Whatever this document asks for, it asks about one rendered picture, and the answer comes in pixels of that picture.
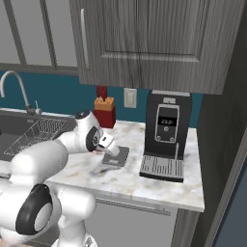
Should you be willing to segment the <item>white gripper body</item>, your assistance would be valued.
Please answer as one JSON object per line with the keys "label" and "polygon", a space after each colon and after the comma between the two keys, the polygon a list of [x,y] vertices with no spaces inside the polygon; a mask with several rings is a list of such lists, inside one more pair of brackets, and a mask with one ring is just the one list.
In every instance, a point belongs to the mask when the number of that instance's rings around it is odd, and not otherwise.
{"label": "white gripper body", "polygon": [[118,156],[120,149],[113,139],[104,138],[102,141],[103,151],[111,156]]}

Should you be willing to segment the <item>grey digital scale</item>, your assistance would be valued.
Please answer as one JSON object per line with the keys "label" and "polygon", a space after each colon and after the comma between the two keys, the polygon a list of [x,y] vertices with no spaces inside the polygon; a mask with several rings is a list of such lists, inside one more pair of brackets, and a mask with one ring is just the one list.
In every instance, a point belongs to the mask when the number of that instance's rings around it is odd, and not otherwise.
{"label": "grey digital scale", "polygon": [[110,165],[113,167],[122,168],[127,160],[128,154],[129,154],[129,148],[128,147],[119,147],[119,154],[117,156],[111,156],[110,154],[105,154],[102,163],[104,165]]}

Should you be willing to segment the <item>red knife block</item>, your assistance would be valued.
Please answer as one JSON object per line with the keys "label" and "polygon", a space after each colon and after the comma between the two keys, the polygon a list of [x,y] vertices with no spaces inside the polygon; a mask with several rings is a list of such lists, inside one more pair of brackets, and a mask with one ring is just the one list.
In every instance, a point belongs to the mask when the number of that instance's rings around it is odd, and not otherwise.
{"label": "red knife block", "polygon": [[113,128],[116,122],[116,106],[112,97],[103,99],[101,96],[95,100],[94,115],[102,127]]}

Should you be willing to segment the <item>black coffee machine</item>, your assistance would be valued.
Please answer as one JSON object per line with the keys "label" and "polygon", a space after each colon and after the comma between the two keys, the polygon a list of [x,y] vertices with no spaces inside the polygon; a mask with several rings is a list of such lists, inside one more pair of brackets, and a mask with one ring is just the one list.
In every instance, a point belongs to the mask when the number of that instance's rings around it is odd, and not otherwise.
{"label": "black coffee machine", "polygon": [[190,93],[150,90],[140,177],[183,182]]}

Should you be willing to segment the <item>grey drawer front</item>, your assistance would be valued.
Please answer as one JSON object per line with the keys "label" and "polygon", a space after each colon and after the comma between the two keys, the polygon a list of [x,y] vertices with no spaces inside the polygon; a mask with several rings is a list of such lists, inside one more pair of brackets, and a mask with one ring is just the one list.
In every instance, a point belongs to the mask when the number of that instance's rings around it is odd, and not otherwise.
{"label": "grey drawer front", "polygon": [[98,247],[172,247],[178,210],[161,210],[171,216],[96,203],[86,227]]}

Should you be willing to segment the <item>grey sink basin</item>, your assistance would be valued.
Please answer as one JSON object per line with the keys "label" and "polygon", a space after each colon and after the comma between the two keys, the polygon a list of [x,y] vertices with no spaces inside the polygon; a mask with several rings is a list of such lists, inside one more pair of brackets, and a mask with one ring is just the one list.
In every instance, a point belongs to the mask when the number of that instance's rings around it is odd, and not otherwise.
{"label": "grey sink basin", "polygon": [[74,117],[67,115],[34,115],[28,116],[24,111],[0,110],[0,160],[11,161],[14,156],[4,154],[4,151],[16,141],[30,126],[41,118],[65,121],[56,138],[63,132],[72,131],[76,127]]}

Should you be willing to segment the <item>grey wood cupboard door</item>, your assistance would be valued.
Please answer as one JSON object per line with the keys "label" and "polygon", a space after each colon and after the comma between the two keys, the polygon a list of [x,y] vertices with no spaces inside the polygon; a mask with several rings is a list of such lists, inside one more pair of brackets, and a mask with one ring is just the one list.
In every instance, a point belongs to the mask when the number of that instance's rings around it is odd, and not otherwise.
{"label": "grey wood cupboard door", "polygon": [[[220,95],[246,0],[69,0],[80,82]],[[80,11],[90,67],[82,45]]]}

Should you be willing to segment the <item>grey framed window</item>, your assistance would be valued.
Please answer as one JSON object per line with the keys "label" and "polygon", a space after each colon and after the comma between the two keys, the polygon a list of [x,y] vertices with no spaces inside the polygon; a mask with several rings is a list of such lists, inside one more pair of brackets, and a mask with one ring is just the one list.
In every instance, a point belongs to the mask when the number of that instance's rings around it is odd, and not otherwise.
{"label": "grey framed window", "polygon": [[72,74],[69,0],[0,0],[0,70]]}

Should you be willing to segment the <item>white wall outlet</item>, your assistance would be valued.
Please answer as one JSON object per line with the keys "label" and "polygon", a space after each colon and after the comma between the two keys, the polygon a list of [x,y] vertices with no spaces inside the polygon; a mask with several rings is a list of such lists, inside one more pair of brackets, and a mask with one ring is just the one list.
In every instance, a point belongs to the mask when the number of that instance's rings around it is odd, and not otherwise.
{"label": "white wall outlet", "polygon": [[136,89],[123,89],[123,104],[126,108],[137,107],[137,90]]}

